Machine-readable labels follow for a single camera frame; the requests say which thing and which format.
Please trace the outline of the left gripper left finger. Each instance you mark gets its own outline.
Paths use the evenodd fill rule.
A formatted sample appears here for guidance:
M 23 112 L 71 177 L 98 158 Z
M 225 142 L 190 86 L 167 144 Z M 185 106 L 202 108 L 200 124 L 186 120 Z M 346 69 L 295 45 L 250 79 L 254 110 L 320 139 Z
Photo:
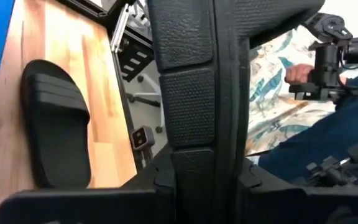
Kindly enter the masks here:
M 129 199 L 122 224 L 174 224 L 175 181 L 172 148 L 165 145 L 122 189 L 137 195 Z

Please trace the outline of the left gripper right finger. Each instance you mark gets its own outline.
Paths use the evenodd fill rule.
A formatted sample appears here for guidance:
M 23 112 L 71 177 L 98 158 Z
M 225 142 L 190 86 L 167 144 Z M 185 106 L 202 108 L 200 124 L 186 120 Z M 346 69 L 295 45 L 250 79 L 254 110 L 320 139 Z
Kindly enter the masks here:
M 299 224 L 306 193 L 245 158 L 239 176 L 240 224 Z

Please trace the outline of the black slide sandal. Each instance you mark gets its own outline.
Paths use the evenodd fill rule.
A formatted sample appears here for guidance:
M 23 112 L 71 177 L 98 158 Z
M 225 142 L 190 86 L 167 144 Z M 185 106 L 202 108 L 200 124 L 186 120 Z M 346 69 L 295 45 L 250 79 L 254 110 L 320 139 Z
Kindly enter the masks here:
M 43 59 L 23 70 L 20 103 L 35 184 L 39 188 L 86 188 L 90 112 L 71 76 Z
M 148 0 L 184 224 L 230 224 L 249 120 L 249 51 L 324 0 Z

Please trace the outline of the person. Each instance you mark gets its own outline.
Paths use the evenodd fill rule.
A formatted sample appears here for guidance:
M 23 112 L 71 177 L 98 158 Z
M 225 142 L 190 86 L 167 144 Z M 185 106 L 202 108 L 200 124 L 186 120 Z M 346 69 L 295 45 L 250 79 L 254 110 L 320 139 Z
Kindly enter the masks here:
M 332 156 L 343 159 L 358 144 L 358 96 L 337 101 L 297 101 L 288 92 L 286 69 L 313 65 L 314 38 L 298 27 L 250 53 L 250 118 L 246 155 L 255 165 L 292 181 L 308 177 L 306 166 Z M 358 86 L 358 72 L 342 74 Z

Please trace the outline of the white office chair base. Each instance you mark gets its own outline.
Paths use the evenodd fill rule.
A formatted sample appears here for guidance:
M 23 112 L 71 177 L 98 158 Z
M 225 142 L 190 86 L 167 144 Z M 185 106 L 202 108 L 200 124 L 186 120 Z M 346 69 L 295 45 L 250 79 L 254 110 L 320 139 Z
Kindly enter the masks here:
M 126 98 L 130 103 L 138 101 L 146 105 L 160 108 L 160 124 L 156 126 L 155 131 L 156 133 L 162 133 L 165 127 L 165 116 L 160 86 L 155 81 L 153 81 L 146 73 L 141 73 L 140 75 L 136 76 L 136 80 L 138 83 L 147 83 L 153 89 L 153 92 L 126 93 Z M 147 99 L 147 97 L 149 96 L 157 97 L 160 101 L 152 101 L 150 99 Z

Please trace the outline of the person's hand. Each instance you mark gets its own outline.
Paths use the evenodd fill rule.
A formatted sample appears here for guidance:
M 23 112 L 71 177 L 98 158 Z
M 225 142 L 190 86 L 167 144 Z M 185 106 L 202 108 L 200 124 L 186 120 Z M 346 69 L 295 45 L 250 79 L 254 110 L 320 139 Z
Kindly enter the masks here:
M 285 82 L 289 85 L 297 85 L 308 82 L 309 73 L 314 66 L 308 64 L 298 64 L 286 69 Z

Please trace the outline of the silver metal bracket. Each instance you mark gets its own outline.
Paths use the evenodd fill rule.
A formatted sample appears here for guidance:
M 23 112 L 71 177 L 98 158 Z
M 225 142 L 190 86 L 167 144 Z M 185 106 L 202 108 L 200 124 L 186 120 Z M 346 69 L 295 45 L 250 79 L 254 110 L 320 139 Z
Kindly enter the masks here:
M 125 4 L 122 8 L 119 18 L 117 20 L 116 27 L 114 29 L 112 39 L 111 39 L 111 51 L 118 53 L 121 39 L 129 18 L 129 4 Z

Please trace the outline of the black aluminium table frame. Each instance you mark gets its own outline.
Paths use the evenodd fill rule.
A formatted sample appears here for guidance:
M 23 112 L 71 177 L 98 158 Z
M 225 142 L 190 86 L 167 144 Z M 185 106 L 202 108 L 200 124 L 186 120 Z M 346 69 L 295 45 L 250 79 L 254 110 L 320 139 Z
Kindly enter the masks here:
M 114 0 L 112 6 L 105 10 L 91 0 L 57 0 L 77 13 L 95 21 L 106 28 L 111 44 L 112 35 L 120 12 L 125 4 L 129 4 L 129 18 L 121 39 L 118 53 L 112 52 L 112 59 L 117 76 L 122 106 L 126 118 L 128 133 L 134 130 L 129 102 L 126 98 L 124 82 L 130 82 L 154 59 L 150 28 L 136 19 L 138 9 L 146 11 L 139 0 Z

